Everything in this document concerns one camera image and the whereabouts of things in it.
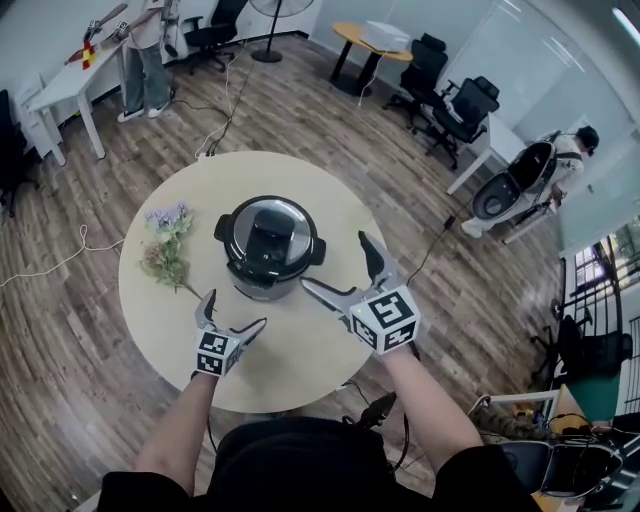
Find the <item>beige tabletop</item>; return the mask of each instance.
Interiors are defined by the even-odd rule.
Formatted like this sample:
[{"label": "beige tabletop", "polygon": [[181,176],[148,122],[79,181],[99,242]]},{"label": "beige tabletop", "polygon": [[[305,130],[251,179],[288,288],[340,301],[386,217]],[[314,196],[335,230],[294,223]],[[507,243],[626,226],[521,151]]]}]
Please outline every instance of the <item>beige tabletop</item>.
[{"label": "beige tabletop", "polygon": [[258,318],[268,324],[231,373],[222,379],[213,405],[238,412],[294,409],[326,396],[351,378],[370,350],[332,313],[298,286],[270,303],[241,295],[227,275],[222,243],[213,237],[218,218],[260,195],[280,195],[305,208],[327,243],[325,261],[305,275],[338,289],[366,288],[370,280],[358,230],[379,240],[371,212],[338,179],[296,158],[265,152],[215,156],[178,172],[140,208],[120,257],[120,302],[133,340],[156,371],[183,389],[195,368],[194,311],[198,299],[185,289],[156,284],[138,262],[153,239],[145,215],[185,201],[194,212],[181,255],[190,264],[190,284],[204,296],[218,290],[216,325],[239,329]]},{"label": "beige tabletop", "polygon": [[399,60],[401,62],[411,62],[413,60],[413,54],[410,51],[404,50],[401,52],[384,52],[378,51],[375,48],[369,46],[367,43],[360,40],[360,34],[362,33],[363,25],[357,23],[335,22],[333,25],[333,31],[341,37],[344,37],[347,41],[357,44],[372,53],[382,55],[387,59]]}]

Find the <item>projector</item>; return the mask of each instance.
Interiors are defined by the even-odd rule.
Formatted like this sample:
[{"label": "projector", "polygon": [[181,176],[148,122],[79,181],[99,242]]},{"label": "projector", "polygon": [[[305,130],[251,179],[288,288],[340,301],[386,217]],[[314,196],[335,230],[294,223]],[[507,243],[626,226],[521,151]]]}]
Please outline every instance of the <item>projector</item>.
[{"label": "projector", "polygon": [[363,43],[379,52],[402,52],[407,47],[409,39],[409,34],[379,21],[367,21],[360,34]]}]

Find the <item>fan base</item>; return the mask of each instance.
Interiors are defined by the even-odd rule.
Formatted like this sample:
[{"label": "fan base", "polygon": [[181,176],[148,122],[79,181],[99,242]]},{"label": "fan base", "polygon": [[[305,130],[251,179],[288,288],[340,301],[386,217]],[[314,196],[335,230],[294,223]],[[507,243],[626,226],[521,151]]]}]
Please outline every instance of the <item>fan base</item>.
[{"label": "fan base", "polygon": [[258,62],[280,62],[282,60],[282,54],[280,52],[276,52],[274,50],[256,50],[251,53],[251,57],[253,60],[257,60]]}]

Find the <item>mesh chair back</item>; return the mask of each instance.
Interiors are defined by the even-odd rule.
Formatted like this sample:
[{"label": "mesh chair back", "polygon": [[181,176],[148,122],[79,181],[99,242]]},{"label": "mesh chair back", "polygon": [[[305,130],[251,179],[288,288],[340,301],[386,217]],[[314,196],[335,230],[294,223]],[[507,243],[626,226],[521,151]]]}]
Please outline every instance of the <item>mesh chair back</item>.
[{"label": "mesh chair back", "polygon": [[500,95],[500,89],[489,82],[489,80],[487,80],[485,77],[479,76],[474,80],[474,82],[477,83],[480,89],[486,92],[490,98],[493,98],[494,100],[498,99],[498,96]]},{"label": "mesh chair back", "polygon": [[220,0],[211,16],[211,25],[230,23],[235,25],[247,0]]},{"label": "mesh chair back", "polygon": [[489,112],[495,112],[500,104],[480,88],[480,86],[470,78],[467,78],[451,104],[462,120],[463,125],[468,130],[474,131],[484,120]]},{"label": "mesh chair back", "polygon": [[417,39],[411,43],[411,53],[413,61],[407,71],[402,74],[402,86],[435,89],[449,57],[446,53],[429,48]]}]

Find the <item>white desk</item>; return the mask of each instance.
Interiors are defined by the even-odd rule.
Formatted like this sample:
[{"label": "white desk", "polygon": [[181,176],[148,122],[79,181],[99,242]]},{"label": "white desk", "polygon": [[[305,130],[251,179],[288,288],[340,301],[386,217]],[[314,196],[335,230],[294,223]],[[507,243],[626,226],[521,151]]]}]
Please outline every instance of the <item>white desk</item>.
[{"label": "white desk", "polygon": [[[117,57],[120,87],[122,97],[124,99],[126,91],[122,46],[123,43],[115,46],[107,44],[103,46],[96,46],[96,59],[91,67],[86,70],[82,69],[82,59],[67,64],[29,105],[30,110],[40,117],[40,121],[44,125],[41,112],[42,109],[51,107],[52,105],[69,98],[76,98],[78,101],[78,109],[82,115],[82,120],[87,128],[89,139],[91,139],[91,143],[93,144],[98,158],[104,158],[105,152],[102,147],[102,142],[100,142],[96,125],[93,124],[93,118],[91,117],[91,106],[86,94],[87,88],[91,85],[100,70],[113,57]],[[56,157],[58,164],[65,165],[67,160],[62,154],[62,151],[60,151],[58,145],[51,141],[51,147],[53,148],[53,155]]]},{"label": "white desk", "polygon": [[497,116],[489,114],[488,131],[481,140],[488,141],[487,147],[478,155],[478,158],[453,182],[447,189],[451,195],[485,163],[489,157],[494,157],[504,164],[509,164],[526,147],[524,142],[513,133]]}]

